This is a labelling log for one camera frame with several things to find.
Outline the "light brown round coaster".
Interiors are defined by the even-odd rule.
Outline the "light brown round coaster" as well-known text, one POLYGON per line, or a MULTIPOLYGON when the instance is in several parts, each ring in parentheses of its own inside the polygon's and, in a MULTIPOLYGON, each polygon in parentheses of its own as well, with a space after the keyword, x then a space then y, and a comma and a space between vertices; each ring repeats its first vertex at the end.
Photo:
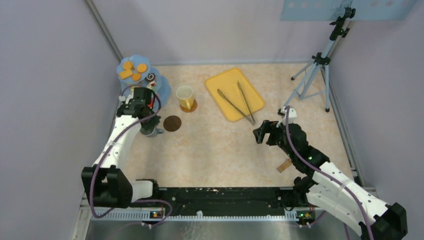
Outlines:
POLYGON ((180 100, 179 101, 179 106, 180 109, 185 112, 185 113, 191 113, 194 112, 197 107, 198 107, 198 103, 195 99, 193 100, 180 100))

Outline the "square orange biscuit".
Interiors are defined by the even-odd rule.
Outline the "square orange biscuit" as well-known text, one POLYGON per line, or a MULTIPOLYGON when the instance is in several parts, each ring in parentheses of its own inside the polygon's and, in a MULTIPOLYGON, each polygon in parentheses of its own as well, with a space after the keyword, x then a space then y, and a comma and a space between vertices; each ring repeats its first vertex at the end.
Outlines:
POLYGON ((122 80, 124 80, 126 78, 131 77, 133 74, 134 73, 131 69, 125 69, 125 70, 121 71, 118 75, 122 80))

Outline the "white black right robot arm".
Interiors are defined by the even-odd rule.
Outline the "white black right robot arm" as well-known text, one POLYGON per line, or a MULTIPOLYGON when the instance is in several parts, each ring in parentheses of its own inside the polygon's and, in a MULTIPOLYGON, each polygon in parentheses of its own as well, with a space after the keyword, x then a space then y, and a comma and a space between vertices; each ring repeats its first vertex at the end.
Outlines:
POLYGON ((293 200, 299 206, 314 205, 349 226, 362 240, 401 240, 408 233, 407 212, 399 203, 375 197, 309 144, 296 123, 287 126, 264 120, 252 131, 257 144, 277 146, 292 165, 306 176, 294 185, 293 200))

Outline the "grey handled mug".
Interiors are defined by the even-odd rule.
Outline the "grey handled mug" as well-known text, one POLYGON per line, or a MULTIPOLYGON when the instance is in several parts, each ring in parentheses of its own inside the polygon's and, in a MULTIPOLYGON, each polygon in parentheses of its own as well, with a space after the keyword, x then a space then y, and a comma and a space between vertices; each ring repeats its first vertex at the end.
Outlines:
POLYGON ((142 123, 139 132, 148 138, 154 138, 157 135, 163 134, 165 130, 158 127, 159 121, 156 123, 153 120, 142 123))

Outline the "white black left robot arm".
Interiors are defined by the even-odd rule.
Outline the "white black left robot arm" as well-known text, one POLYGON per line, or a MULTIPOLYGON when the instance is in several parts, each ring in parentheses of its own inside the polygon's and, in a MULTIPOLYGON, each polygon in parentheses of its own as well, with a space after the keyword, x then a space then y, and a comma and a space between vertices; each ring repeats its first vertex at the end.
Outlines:
POLYGON ((131 146, 137 135, 155 137, 161 117, 154 105, 161 105, 158 95, 146 87, 136 87, 119 106, 112 132, 104 149, 92 166, 81 172, 81 180, 89 205, 104 208, 127 208, 141 199, 147 206, 160 202, 153 180, 130 182, 124 174, 131 146))

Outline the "yellow handled cream mug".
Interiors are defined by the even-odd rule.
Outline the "yellow handled cream mug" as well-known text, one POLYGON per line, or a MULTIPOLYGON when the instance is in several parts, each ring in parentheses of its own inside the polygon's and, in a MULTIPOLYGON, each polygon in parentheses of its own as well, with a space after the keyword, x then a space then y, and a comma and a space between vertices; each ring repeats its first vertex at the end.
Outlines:
POLYGON ((180 100, 194 100, 193 89, 187 85, 180 86, 176 90, 176 97, 179 103, 180 103, 180 100))

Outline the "yellow serving tray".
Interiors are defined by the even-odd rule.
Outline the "yellow serving tray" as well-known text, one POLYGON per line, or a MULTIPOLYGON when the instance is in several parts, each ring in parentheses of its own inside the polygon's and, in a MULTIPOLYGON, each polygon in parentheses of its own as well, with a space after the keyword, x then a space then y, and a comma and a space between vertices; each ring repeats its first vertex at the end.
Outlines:
POLYGON ((207 79, 204 84, 229 122, 239 121, 243 116, 219 95, 218 90, 245 115, 255 113, 266 105, 263 97, 239 68, 228 69, 207 79))

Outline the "green cream puff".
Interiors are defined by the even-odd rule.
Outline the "green cream puff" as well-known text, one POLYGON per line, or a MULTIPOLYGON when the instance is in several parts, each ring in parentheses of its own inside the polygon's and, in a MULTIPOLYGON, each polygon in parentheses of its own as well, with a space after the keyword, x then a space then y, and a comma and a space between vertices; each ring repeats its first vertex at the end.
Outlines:
POLYGON ((153 91, 156 91, 156 83, 155 83, 155 82, 150 82, 150 83, 147 85, 147 88, 148 88, 148 89, 151 89, 151 90, 153 90, 153 91))

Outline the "round orange biscuit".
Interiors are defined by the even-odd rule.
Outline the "round orange biscuit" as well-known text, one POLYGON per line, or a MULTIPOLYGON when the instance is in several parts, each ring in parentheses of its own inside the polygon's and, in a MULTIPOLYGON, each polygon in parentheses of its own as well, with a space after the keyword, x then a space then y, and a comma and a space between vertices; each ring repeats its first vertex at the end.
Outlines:
POLYGON ((138 73, 145 73, 148 70, 148 65, 145 63, 141 63, 136 67, 138 73))
POLYGON ((122 64, 122 68, 123 68, 124 70, 132 70, 132 69, 134 68, 134 66, 133 66, 133 63, 132 63, 130 60, 128 60, 128 61, 125 61, 125 62, 122 64))
POLYGON ((141 78, 142 78, 142 74, 141 74, 141 73, 139 73, 139 72, 134 73, 134 74, 132 75, 132 77, 131 77, 131 79, 132 79, 134 82, 138 82, 138 81, 140 81, 140 80, 141 80, 141 78))

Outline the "dark brown round coaster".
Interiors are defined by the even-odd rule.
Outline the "dark brown round coaster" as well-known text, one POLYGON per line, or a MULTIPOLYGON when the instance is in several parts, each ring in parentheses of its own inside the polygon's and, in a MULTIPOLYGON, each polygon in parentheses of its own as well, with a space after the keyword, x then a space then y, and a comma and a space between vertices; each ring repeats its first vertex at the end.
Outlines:
POLYGON ((168 132, 175 132, 180 129, 182 120, 176 115, 170 115, 163 121, 163 128, 168 132))

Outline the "chocolate swirl roll cake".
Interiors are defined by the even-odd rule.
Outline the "chocolate swirl roll cake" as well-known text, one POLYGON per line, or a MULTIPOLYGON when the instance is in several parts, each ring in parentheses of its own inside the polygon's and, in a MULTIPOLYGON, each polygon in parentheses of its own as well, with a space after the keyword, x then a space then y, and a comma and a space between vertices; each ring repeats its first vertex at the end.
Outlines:
POLYGON ((151 83, 151 82, 154 82, 155 80, 156 80, 156 74, 155 73, 149 73, 145 78, 144 78, 144 80, 147 82, 147 83, 151 83))

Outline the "round orange biscuit top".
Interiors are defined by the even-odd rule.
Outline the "round orange biscuit top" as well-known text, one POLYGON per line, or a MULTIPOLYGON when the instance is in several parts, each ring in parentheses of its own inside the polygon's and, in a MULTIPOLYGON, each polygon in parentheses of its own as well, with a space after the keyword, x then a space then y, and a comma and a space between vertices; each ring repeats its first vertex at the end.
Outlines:
POLYGON ((148 70, 148 65, 145 63, 141 63, 136 67, 138 73, 145 73, 148 70))

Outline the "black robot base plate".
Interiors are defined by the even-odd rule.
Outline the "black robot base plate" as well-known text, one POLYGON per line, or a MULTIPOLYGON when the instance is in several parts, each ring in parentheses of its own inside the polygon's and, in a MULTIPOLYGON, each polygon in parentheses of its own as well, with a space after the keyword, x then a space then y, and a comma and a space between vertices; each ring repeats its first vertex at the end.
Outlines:
POLYGON ((206 217, 283 216, 289 210, 309 209, 304 194, 292 187, 160 187, 146 203, 131 203, 132 208, 158 207, 171 216, 206 217))

